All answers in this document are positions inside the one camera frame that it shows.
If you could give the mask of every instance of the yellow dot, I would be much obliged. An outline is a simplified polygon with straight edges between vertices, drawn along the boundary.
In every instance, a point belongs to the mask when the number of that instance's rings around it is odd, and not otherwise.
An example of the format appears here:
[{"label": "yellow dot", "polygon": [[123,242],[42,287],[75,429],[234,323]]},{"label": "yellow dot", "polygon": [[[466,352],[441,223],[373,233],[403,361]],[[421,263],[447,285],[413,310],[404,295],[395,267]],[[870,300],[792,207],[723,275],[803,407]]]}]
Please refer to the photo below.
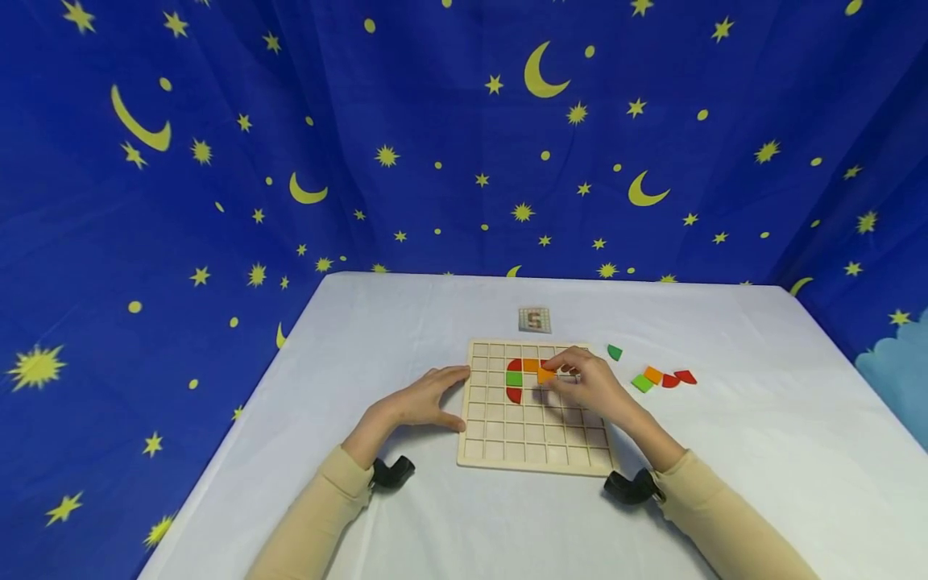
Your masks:
[{"label": "yellow dot", "polygon": [[860,10],[860,7],[864,5],[863,0],[851,0],[847,3],[847,6],[844,7],[845,16],[854,16],[857,14],[857,11]]}]

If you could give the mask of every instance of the yellow crescent moon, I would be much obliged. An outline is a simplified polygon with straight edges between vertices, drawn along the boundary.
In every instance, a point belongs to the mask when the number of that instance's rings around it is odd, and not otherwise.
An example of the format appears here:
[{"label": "yellow crescent moon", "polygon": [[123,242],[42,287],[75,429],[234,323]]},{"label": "yellow crescent moon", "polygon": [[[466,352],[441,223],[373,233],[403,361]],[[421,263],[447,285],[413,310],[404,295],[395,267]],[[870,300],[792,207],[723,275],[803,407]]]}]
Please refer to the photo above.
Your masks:
[{"label": "yellow crescent moon", "polygon": [[119,94],[119,87],[115,84],[110,88],[110,100],[113,102],[113,110],[116,116],[125,125],[130,133],[135,135],[139,141],[158,151],[166,151],[171,146],[171,122],[164,122],[164,128],[158,133],[152,133],[129,114],[129,109],[122,102],[122,96]]},{"label": "yellow crescent moon", "polygon": [[284,336],[284,331],[280,327],[281,323],[277,323],[277,348],[280,348],[284,345],[284,342],[287,341],[287,337]]},{"label": "yellow crescent moon", "polygon": [[541,55],[545,54],[545,49],[548,48],[550,42],[548,40],[542,43],[525,61],[525,88],[539,98],[554,97],[571,83],[571,80],[567,79],[561,84],[548,84],[545,79],[541,78]]},{"label": "yellow crescent moon", "polygon": [[641,207],[654,205],[658,201],[667,197],[667,194],[670,193],[670,189],[667,189],[664,193],[658,194],[656,196],[650,196],[647,195],[644,191],[641,191],[641,182],[644,181],[644,176],[647,174],[647,170],[641,172],[641,175],[635,178],[635,181],[632,182],[632,185],[628,186],[628,200]]},{"label": "yellow crescent moon", "polygon": [[799,290],[801,290],[801,289],[803,288],[803,286],[805,286],[806,284],[808,284],[809,282],[811,282],[813,279],[814,279],[814,278],[812,278],[812,277],[804,277],[804,278],[800,279],[798,282],[796,282],[795,284],[793,284],[793,287],[792,287],[792,288],[790,288],[790,294],[792,294],[793,296],[795,296],[796,294],[799,293]]},{"label": "yellow crescent moon", "polygon": [[319,203],[329,194],[329,188],[323,187],[319,191],[306,191],[296,182],[296,172],[290,174],[290,194],[300,203]]}]

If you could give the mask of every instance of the grid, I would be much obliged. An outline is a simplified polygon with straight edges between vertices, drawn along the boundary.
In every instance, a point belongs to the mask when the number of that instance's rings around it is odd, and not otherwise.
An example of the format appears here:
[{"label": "grid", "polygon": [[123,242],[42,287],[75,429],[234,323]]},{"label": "grid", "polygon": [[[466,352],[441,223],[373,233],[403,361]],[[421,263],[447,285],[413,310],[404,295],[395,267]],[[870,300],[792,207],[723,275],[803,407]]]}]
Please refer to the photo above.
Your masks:
[{"label": "grid", "polygon": [[[462,412],[467,430],[458,442],[458,465],[591,476],[616,469],[602,419],[541,389],[536,374],[525,370],[535,367],[529,361],[541,364],[566,348],[540,342],[470,342],[470,378],[464,385]],[[507,369],[516,359],[523,361],[522,386],[507,386],[514,372]],[[574,380],[563,374],[559,378]],[[513,388],[522,389],[520,404],[507,396],[507,389]]]}]

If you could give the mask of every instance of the right hand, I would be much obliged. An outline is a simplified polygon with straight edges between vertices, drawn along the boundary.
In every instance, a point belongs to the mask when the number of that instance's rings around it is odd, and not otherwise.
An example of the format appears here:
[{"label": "right hand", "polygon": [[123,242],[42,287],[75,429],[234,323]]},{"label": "right hand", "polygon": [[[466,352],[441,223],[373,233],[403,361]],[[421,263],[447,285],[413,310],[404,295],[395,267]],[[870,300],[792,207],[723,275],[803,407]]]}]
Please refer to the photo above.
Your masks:
[{"label": "right hand", "polygon": [[580,373],[577,383],[552,379],[545,386],[569,397],[622,430],[647,411],[625,390],[609,363],[582,348],[572,346],[544,364],[547,370]]}]

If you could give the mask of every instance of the red puzzle piece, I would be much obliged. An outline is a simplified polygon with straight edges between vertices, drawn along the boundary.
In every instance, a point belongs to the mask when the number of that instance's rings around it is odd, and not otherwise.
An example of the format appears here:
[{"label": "red puzzle piece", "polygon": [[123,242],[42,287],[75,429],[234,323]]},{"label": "red puzzle piece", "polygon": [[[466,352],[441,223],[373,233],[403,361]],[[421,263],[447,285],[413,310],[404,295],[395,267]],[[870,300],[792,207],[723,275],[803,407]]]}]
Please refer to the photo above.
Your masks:
[{"label": "red puzzle piece", "polygon": [[696,384],[696,378],[693,377],[693,374],[689,372],[688,370],[678,370],[674,374],[677,375],[678,379],[682,380],[683,382],[687,384]]}]

